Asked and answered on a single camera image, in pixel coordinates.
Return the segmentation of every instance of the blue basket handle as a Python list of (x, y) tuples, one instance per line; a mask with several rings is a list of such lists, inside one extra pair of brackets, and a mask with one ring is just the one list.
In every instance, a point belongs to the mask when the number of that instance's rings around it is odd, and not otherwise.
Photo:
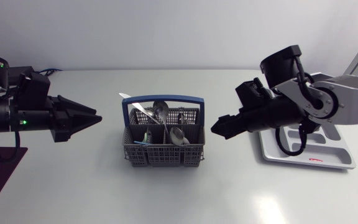
[(148, 96), (134, 96), (134, 97), (123, 99), (122, 113), (124, 114), (125, 127), (129, 126), (129, 113), (128, 113), (129, 104), (157, 101), (157, 100), (199, 104), (201, 126), (204, 127), (204, 99), (194, 96), (182, 96), (182, 95), (148, 95)]

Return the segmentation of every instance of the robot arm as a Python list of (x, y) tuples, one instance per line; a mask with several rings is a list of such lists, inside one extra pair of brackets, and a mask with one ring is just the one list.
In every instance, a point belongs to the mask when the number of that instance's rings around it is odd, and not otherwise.
[(55, 142), (68, 141), (72, 134), (102, 120), (94, 109), (60, 95), (48, 96), (48, 77), (32, 68), (9, 89), (9, 71), (8, 63), (0, 58), (0, 132), (14, 131), (17, 142), (19, 131), (46, 129), (51, 130)]
[(358, 77), (309, 75), (303, 71), (300, 55), (299, 46), (294, 45), (263, 60), (260, 67), (275, 96), (269, 95), (258, 78), (244, 82), (236, 88), (243, 105), (239, 114), (220, 117), (212, 132), (229, 139), (244, 131), (301, 124), (306, 144), (306, 135), (321, 125), (358, 124)]
[(277, 86), (277, 89), (309, 113), (309, 119), (318, 124), (358, 124), (358, 77), (343, 75), (324, 76), (308, 88), (321, 101), (321, 108), (314, 108), (302, 97), (296, 80), (292, 79)]

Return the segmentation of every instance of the spoon head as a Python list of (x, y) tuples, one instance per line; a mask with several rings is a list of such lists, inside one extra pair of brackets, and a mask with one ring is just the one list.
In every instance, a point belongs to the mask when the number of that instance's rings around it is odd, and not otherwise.
[(181, 146), (183, 144), (183, 133), (177, 127), (172, 127), (169, 133), (171, 137), (171, 142), (176, 146)]

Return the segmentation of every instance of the white wall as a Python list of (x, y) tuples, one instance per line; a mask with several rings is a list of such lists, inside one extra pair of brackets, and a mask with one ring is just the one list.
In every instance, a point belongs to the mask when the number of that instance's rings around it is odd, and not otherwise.
[(0, 0), (0, 57), (39, 70), (254, 68), (299, 44), (308, 72), (358, 51), (358, 0)]

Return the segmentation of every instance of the knife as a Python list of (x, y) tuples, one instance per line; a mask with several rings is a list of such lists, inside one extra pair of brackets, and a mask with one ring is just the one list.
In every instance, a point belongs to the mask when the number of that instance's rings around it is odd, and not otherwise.
[[(129, 96), (128, 94), (125, 93), (119, 93), (120, 96), (122, 96), (124, 99), (126, 98), (130, 98), (131, 96)], [(140, 110), (143, 114), (146, 114), (150, 119), (152, 119), (156, 124), (160, 124), (158, 121), (156, 121), (152, 116), (150, 116), (148, 114), (148, 112), (143, 108), (142, 105), (140, 105), (140, 103), (133, 103), (132, 105), (134, 105), (138, 110)]]

